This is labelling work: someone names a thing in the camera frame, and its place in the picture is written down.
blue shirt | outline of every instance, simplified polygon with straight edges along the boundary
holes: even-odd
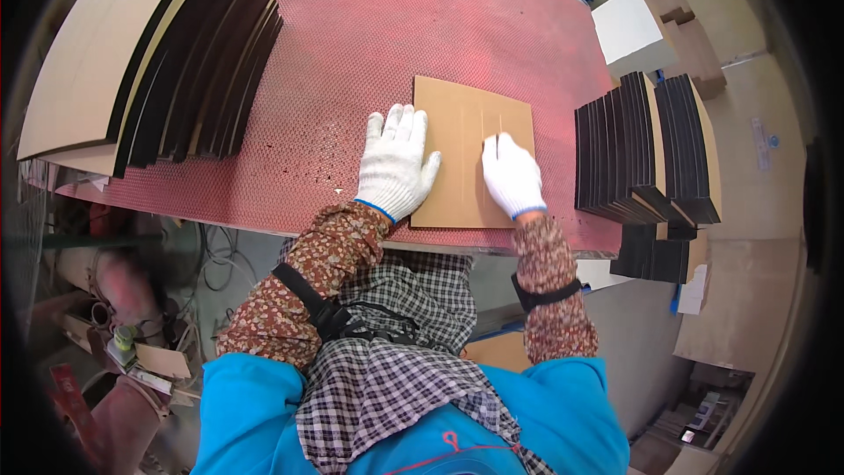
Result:
[[[625,473],[627,438],[607,400],[601,358],[553,359],[522,374],[480,366],[522,428],[521,442],[558,473]],[[205,364],[202,432],[192,473],[315,473],[293,414],[305,378],[290,364],[225,354]],[[516,454],[451,404],[382,440],[349,475],[523,473]]]

white box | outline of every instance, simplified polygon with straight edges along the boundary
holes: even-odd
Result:
[[[592,18],[607,68],[615,78],[677,62],[662,21],[645,0],[607,0],[592,12]]]

person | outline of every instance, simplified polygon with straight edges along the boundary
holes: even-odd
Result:
[[[218,335],[194,473],[626,472],[571,248],[511,136],[487,138],[482,164],[516,222],[533,367],[460,358],[471,258],[382,249],[437,175],[427,124],[412,105],[369,117],[356,198],[318,213]]]

floral sleeve cover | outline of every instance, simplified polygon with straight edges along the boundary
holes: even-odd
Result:
[[[285,260],[322,297],[332,299],[358,268],[377,264],[390,223],[370,206],[349,202],[323,209]],[[249,353],[303,370],[322,345],[307,309],[270,274],[249,292],[217,336],[217,354]]]
[[[577,264],[569,243],[550,217],[543,216],[519,226],[513,242],[520,257],[517,279],[524,290],[553,292],[577,277]],[[534,308],[525,322],[524,343],[532,364],[555,358],[594,358],[597,332],[586,316],[583,293]]]

concrete floor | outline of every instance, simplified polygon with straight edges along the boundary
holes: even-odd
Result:
[[[284,240],[266,234],[241,231],[237,248],[255,268],[258,279],[276,265]],[[217,232],[212,248],[223,248],[225,236]],[[220,292],[205,287],[196,291],[200,331],[208,359],[215,356],[210,337],[215,323],[226,318],[250,290],[251,271],[239,256],[236,262],[250,278],[234,270],[229,286]],[[484,312],[518,303],[510,276],[515,258],[478,257],[469,278],[480,316]],[[209,266],[207,279],[215,287],[228,276],[228,267]],[[609,399],[628,436],[638,431],[659,409],[680,391],[691,373],[692,363],[672,356],[680,330],[681,316],[671,315],[669,303],[674,285],[665,282],[628,281],[586,296],[586,310],[601,338],[599,354],[606,360]],[[198,410],[179,407],[177,417],[163,426],[156,439],[162,464],[193,464],[198,446]]]

